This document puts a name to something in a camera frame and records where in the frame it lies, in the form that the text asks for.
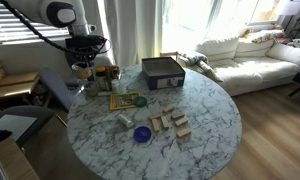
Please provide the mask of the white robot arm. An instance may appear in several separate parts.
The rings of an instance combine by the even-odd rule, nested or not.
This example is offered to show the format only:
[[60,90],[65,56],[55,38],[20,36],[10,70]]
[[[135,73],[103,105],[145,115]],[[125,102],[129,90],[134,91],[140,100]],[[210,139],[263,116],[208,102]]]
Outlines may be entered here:
[[[0,0],[0,3],[44,42],[72,55],[78,61],[89,62],[103,53],[107,39],[91,35],[82,0]],[[70,34],[66,40],[68,48],[44,37],[30,21],[56,28],[67,27]]]

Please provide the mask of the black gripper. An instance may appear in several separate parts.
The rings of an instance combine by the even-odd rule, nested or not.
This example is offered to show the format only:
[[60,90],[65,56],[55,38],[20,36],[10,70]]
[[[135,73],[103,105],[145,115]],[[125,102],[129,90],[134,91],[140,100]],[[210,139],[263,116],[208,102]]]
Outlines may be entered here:
[[74,36],[65,40],[66,47],[71,50],[71,56],[78,61],[92,61],[102,53],[107,39],[99,35]]

